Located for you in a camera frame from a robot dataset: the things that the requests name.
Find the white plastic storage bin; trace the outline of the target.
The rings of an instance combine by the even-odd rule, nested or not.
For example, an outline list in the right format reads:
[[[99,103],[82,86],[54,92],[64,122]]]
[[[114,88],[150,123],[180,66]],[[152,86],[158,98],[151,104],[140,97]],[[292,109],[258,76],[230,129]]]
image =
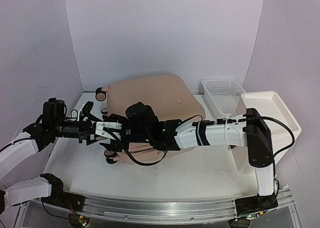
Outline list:
[[[285,124],[293,133],[295,141],[299,140],[302,128],[290,109],[275,91],[243,93],[235,110],[236,115],[243,115],[247,108],[254,108],[261,116],[274,118]],[[292,142],[291,135],[281,125],[267,120],[265,122],[272,135],[273,152],[286,147]],[[254,168],[249,164],[248,149],[236,146],[230,150],[237,172],[240,175],[252,175]]]

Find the white perforated plastic basket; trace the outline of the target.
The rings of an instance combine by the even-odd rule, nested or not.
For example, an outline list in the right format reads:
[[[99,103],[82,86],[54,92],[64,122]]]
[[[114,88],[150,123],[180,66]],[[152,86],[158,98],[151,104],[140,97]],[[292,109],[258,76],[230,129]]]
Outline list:
[[[208,109],[217,117],[234,116],[245,89],[231,78],[205,78],[201,80]]]

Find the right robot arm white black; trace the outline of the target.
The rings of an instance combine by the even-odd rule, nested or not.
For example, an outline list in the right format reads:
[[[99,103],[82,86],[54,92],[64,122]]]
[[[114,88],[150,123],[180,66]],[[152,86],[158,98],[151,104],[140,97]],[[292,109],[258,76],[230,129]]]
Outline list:
[[[185,120],[160,121],[151,106],[137,102],[126,109],[125,116],[111,114],[105,121],[99,121],[95,134],[110,140],[108,150],[124,151],[141,166],[145,163],[129,152],[130,144],[149,144],[163,155],[217,146],[245,147],[257,183],[252,206],[262,210],[275,195],[272,135],[256,109],[247,109],[246,114],[232,118],[204,120],[196,114]]]

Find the aluminium front rail base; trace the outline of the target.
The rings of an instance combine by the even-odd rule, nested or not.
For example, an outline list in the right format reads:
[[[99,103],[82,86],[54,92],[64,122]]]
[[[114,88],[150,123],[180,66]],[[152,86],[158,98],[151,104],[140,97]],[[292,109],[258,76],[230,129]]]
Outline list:
[[[85,200],[77,214],[93,221],[110,221],[137,225],[214,224],[235,219],[237,199],[257,195],[256,181],[146,181],[143,178],[74,178],[66,192],[80,194]],[[298,210],[289,185],[280,185],[278,206],[251,221],[250,228],[302,228]],[[44,211],[41,201],[18,205],[12,228],[68,227],[66,218]]]

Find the beige hard-shell suitcase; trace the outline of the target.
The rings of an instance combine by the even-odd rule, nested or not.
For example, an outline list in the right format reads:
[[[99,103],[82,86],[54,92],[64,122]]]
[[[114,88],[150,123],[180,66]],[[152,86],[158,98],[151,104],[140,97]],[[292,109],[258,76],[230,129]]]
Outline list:
[[[192,116],[205,118],[206,112],[177,75],[165,74],[140,77],[99,87],[95,91],[104,119],[112,114],[125,116],[126,109],[138,102],[150,106],[159,121],[186,120]]]

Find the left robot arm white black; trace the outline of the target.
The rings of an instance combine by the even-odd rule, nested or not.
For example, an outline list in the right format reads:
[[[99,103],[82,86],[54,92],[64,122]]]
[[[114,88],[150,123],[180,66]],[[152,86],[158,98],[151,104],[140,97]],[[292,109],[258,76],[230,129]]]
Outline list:
[[[93,102],[82,106],[76,118],[67,117],[67,107],[63,100],[50,98],[43,104],[42,114],[36,122],[25,127],[11,143],[0,149],[0,177],[4,178],[17,165],[41,152],[57,138],[77,139],[86,145],[109,139],[108,128],[120,128],[91,114]],[[0,191],[0,210],[40,198],[42,202],[57,207],[82,205],[83,197],[64,192],[64,183],[51,173],[16,183]]]

